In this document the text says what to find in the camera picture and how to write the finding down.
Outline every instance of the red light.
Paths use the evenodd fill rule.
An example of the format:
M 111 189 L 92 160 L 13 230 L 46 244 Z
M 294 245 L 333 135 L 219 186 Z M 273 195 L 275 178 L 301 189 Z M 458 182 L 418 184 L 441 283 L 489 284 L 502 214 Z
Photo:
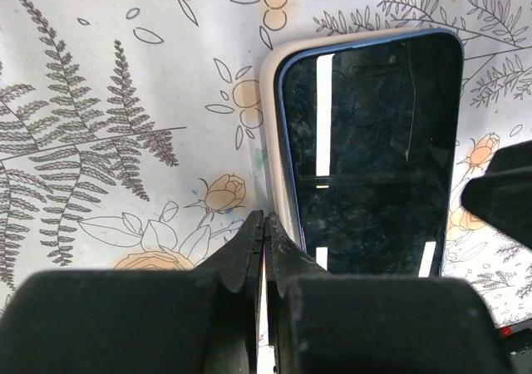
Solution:
M 510 327 L 501 327 L 499 328 L 500 335 L 503 337 L 508 337 L 512 333 L 512 329 Z

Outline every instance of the fern frond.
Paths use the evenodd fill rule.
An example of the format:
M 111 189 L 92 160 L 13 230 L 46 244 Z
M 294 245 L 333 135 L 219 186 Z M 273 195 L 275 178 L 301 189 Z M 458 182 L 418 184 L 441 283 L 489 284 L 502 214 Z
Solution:
M 30 152 L 35 152 L 36 148 L 34 145 L 29 144 L 0 144 L 0 152 L 13 155 L 24 155 L 29 154 Z
M 11 290 L 15 290 L 14 269 L 17 260 L 20 242 L 25 239 L 24 233 L 29 228 L 16 221 L 32 220 L 33 216 L 25 212 L 38 212 L 40 209 L 28 200 L 37 199 L 46 202 L 41 189 L 51 191 L 36 176 L 22 170 L 7 170 L 0 163 L 0 281 L 5 283 Z
M 126 137 L 111 139 L 111 143 L 115 151 L 108 156 L 115 160 L 111 170 L 116 173 L 116 178 L 121 180 L 121 185 L 131 190 L 133 195 L 149 201 L 150 197 L 145 192 L 144 185 L 139 177 L 139 168 L 131 163 L 135 155 L 140 155 L 140 144 Z
M 30 91 L 34 91 L 32 85 L 13 85 L 0 89 L 0 102 L 7 104 L 9 101 L 15 100 L 20 96 L 24 96 Z
M 510 241 L 505 245 L 499 246 L 495 254 L 503 256 L 504 258 L 502 262 L 507 263 L 511 259 L 515 258 L 523 249 L 525 249 L 523 244 Z
M 20 142 L 32 140 L 32 135 L 21 131 L 1 131 L 0 141 Z
M 0 130 L 19 130 L 24 127 L 21 121 L 0 122 Z
M 481 285 L 483 289 L 496 289 L 511 287 L 509 281 L 514 274 L 497 270 L 495 273 L 480 273 L 476 277 L 475 281 L 470 282 L 471 285 Z
M 109 119 L 107 123 L 111 125 L 107 129 L 109 133 L 119 135 L 130 135 L 134 132 L 152 130 L 154 122 L 146 123 L 150 116 L 145 113 L 145 109 L 137 106 L 140 99 L 135 96 L 135 88 L 132 87 L 129 64 L 124 54 L 124 48 L 121 42 L 115 41 L 115 64 L 114 73 L 117 76 L 111 76 L 111 80 L 116 86 L 108 86 L 107 90 L 113 95 L 107 99 L 107 102 L 117 106 L 107 110 Z
M 47 101 L 34 101 L 26 104 L 25 106 L 19 106 L 15 111 L 15 115 L 21 121 L 29 121 L 33 114 L 36 114 L 41 108 L 48 106 Z
M 80 150 L 79 147 L 65 147 L 52 153 L 32 157 L 39 165 L 35 170 L 41 172 L 40 177 L 50 182 L 54 194 L 48 194 L 48 206 L 43 210 L 51 217 L 42 218 L 40 229 L 41 244 L 52 248 L 48 257 L 60 266 L 71 263 L 72 246 L 65 245 L 75 239 L 71 235 L 77 231 L 72 225 L 85 218 L 84 214 L 92 211 L 86 204 L 99 204 L 96 195 L 107 194 L 102 187 L 95 185 L 99 180 L 106 185 L 116 185 L 114 173 L 109 167 L 111 162 L 104 154 L 95 151 Z
M 137 140 L 142 143 L 142 147 L 148 150 L 160 162 L 169 167 L 177 166 L 178 160 L 174 154 L 172 145 L 172 134 L 168 130 L 156 130 L 143 133 L 137 136 Z
M 83 118 L 83 112 L 88 108 L 97 104 L 100 100 L 97 98 L 82 99 L 90 90 L 87 86 L 78 86 L 84 82 L 82 76 L 77 75 L 79 66 L 72 64 L 72 55 L 67 52 L 67 45 L 63 40 L 57 39 L 56 31 L 49 26 L 48 20 L 37 10 L 32 2 L 28 0 L 19 0 L 30 14 L 32 21 L 37 24 L 37 30 L 43 35 L 40 41 L 47 47 L 45 54 L 52 59 L 52 62 L 47 63 L 47 69 L 50 72 L 47 76 L 55 81 L 49 85 L 49 89 L 56 92 L 56 96 L 50 99 L 50 102 L 58 106 L 66 107 L 65 110 L 54 110 L 56 115 L 65 118 L 73 118 L 67 125 L 60 125 L 59 129 L 66 134 L 59 135 L 59 141 L 64 143 L 77 143 L 94 140 L 96 138 L 93 130 L 90 129 L 91 120 L 103 116 L 102 111 L 95 110 L 91 114 L 91 120 Z
M 37 145 L 39 145 L 41 147 L 44 147 L 46 145 L 49 145 L 53 141 L 58 140 L 59 137 L 61 137 L 64 134 L 65 134 L 65 132 L 63 130 L 54 129 L 54 130 L 46 133 L 42 137 L 36 138 L 35 141 L 37 142 Z

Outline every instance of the fern leaf illustration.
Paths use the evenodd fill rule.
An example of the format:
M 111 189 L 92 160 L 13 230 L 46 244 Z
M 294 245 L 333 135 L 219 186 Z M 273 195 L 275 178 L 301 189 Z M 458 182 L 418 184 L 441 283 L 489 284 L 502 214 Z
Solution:
M 13 291 L 17 250 L 26 238 L 24 233 L 29 231 L 18 222 L 32 220 L 31 213 L 40 210 L 33 199 L 46 202 L 41 189 L 51 191 L 36 176 L 22 170 L 9 170 L 0 164 L 0 281 Z
M 19 96 L 35 90 L 30 85 L 15 85 L 0 89 L 0 116 L 11 116 L 13 120 L 7 120 L 0 131 L 0 141 L 7 141 L 8 145 L 0 145 L 0 152 L 7 154 L 31 153 L 38 150 L 37 142 L 24 122 L 12 111 L 9 102 Z
M 7 104 L 9 101 L 15 100 L 20 96 L 24 96 L 30 91 L 35 89 L 31 85 L 14 85 L 7 86 L 3 89 L 0 89 L 0 102 Z
M 160 162 L 167 164 L 169 167 L 179 164 L 174 154 L 172 134 L 168 130 L 156 130 L 144 133 L 138 135 L 137 140 L 142 142 L 142 147 L 151 152 Z
M 477 279 L 472 281 L 472 285 L 481 285 L 483 289 L 496 289 L 512 287 L 509 281 L 514 277 L 513 273 L 497 270 L 495 273 L 480 273 Z
M 44 115 L 41 113 L 39 120 L 31 122 L 34 114 L 42 112 L 42 108 L 49 105 L 47 101 L 34 101 L 25 106 L 19 106 L 16 110 L 12 110 L 9 105 L 11 101 L 34 90 L 31 85 L 14 85 L 0 90 L 0 116 L 10 114 L 18 120 L 18 123 L 16 121 L 7 121 L 8 125 L 4 125 L 3 127 L 7 127 L 8 129 L 2 130 L 17 129 L 18 131 L 3 132 L 0 135 L 0 140 L 11 143 L 23 142 L 25 146 L 23 153 L 25 154 L 37 151 L 39 148 L 52 142 L 53 140 L 50 140 L 50 133 L 45 134 L 44 137 L 39 134 L 59 121 L 59 118 L 52 113 L 44 113 Z
M 144 185 L 140 179 L 140 144 L 127 137 L 118 137 L 104 141 L 92 146 L 95 151 L 110 151 L 106 157 L 113 160 L 111 170 L 116 174 L 116 178 L 121 180 L 121 185 L 131 190 L 133 195 L 140 199 L 149 201 L 150 197 L 144 190 Z
M 136 89 L 132 86 L 129 63 L 127 62 L 121 42 L 115 41 L 115 76 L 111 76 L 114 86 L 107 89 L 113 95 L 107 102 L 113 105 L 107 110 L 109 116 L 107 128 L 109 133 L 131 135 L 141 133 L 137 137 L 141 148 L 148 150 L 159 161 L 168 166 L 177 166 L 177 158 L 173 152 L 172 134 L 167 130 L 154 130 L 155 122 L 145 109 L 138 106 L 140 99 L 135 96 Z
M 499 246 L 495 254 L 503 256 L 503 263 L 509 262 L 515 258 L 522 250 L 525 249 L 523 244 L 510 240 L 507 244 Z
M 39 230 L 46 237 L 41 244 L 52 248 L 48 258 L 53 263 L 67 266 L 73 257 L 71 243 L 77 231 L 75 223 L 85 218 L 83 214 L 92 211 L 87 203 L 98 204 L 101 200 L 97 195 L 107 194 L 94 180 L 116 185 L 111 161 L 103 154 L 80 150 L 77 146 L 32 156 L 30 160 L 39 164 L 35 170 L 41 172 L 40 177 L 49 182 L 48 187 L 54 193 L 46 196 L 49 204 L 43 210 L 52 216 L 41 219 L 46 225 Z
M 88 86 L 80 86 L 86 79 L 78 76 L 79 65 L 72 63 L 72 55 L 67 52 L 67 45 L 57 38 L 56 30 L 49 26 L 48 20 L 37 10 L 32 2 L 19 0 L 30 14 L 32 21 L 37 24 L 37 30 L 43 35 L 39 40 L 47 47 L 45 54 L 52 59 L 47 63 L 47 77 L 54 81 L 48 88 L 56 95 L 50 102 L 58 106 L 52 113 L 64 119 L 54 133 L 58 140 L 64 143 L 80 143 L 96 139 L 95 131 L 106 124 L 97 118 L 104 115 L 102 111 L 92 109 L 100 102 L 97 98 L 85 98 L 91 91 Z

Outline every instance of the blue phone frame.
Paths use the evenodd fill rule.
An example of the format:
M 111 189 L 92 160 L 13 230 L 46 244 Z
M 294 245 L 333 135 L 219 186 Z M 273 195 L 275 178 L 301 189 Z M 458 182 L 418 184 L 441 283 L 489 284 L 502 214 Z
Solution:
M 275 78 L 274 78 L 274 100 L 275 100 L 275 107 L 276 107 L 276 116 L 277 116 L 277 127 L 278 130 L 278 137 L 279 137 L 279 145 L 281 146 L 281 160 L 283 160 L 284 164 L 286 165 L 284 169 L 288 170 L 288 177 L 289 177 L 289 187 L 290 190 L 288 192 L 292 193 L 291 202 L 293 204 L 293 208 L 295 209 L 295 216 L 299 230 L 299 237 L 301 239 L 301 247 L 304 251 L 307 251 L 307 246 L 305 244 L 305 235 L 304 235 L 304 229 L 301 224 L 301 217 L 299 214 L 299 204 L 298 204 L 298 194 L 295 184 L 295 174 L 293 169 L 293 160 L 292 160 L 292 153 L 290 150 L 290 141 L 288 138 L 288 123 L 286 119 L 285 114 L 285 106 L 283 101 L 283 83 L 284 79 L 286 77 L 286 74 L 288 70 L 298 61 L 309 58 L 313 56 L 320 56 L 323 54 L 332 54 L 332 53 L 338 53 L 343 52 L 345 50 L 350 50 L 353 48 L 362 48 L 362 47 L 369 47 L 369 46 L 376 46 L 379 44 L 383 44 L 386 42 L 397 42 L 402 40 L 410 40 L 412 38 L 416 37 L 424 37 L 427 35 L 435 35 L 435 34 L 446 34 L 453 36 L 457 41 L 458 44 L 461 47 L 461 55 L 464 56 L 463 52 L 463 45 L 461 43 L 460 38 L 452 31 L 444 29 L 444 28 L 432 28 L 432 29 L 421 29 L 421 30 L 415 30 L 412 32 L 404 32 L 399 33 L 391 36 L 384 36 L 384 37 L 376 37 L 376 38 L 368 38 L 364 40 L 356 40 L 353 42 L 344 42 L 339 44 L 333 44 L 329 46 L 324 47 L 314 47 L 310 48 L 308 50 L 302 50 L 300 52 L 295 52 L 291 56 L 288 56 L 287 58 L 282 61 L 276 72 L 275 72 Z M 452 169 L 451 169 L 451 176 L 449 178 L 449 186 L 451 186 L 452 181 Z M 441 253 L 441 256 L 443 256 L 443 248 L 445 246 L 445 240 L 443 242 L 437 242 L 436 241 L 436 247 L 439 249 L 439 253 Z M 438 263 L 438 274 L 440 274 L 441 271 L 441 262 L 443 261 L 443 258 Z

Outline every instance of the white patterned surface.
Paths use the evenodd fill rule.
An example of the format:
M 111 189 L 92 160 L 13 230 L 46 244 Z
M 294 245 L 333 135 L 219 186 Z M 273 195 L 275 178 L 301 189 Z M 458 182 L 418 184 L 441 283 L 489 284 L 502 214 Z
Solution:
M 0 298 L 62 265 L 192 267 L 270 210 L 257 78 L 290 40 L 458 32 L 456 197 L 532 134 L 531 2 L 0 0 Z M 530 252 L 451 211 L 445 274 L 473 282 L 499 324 L 531 314 Z

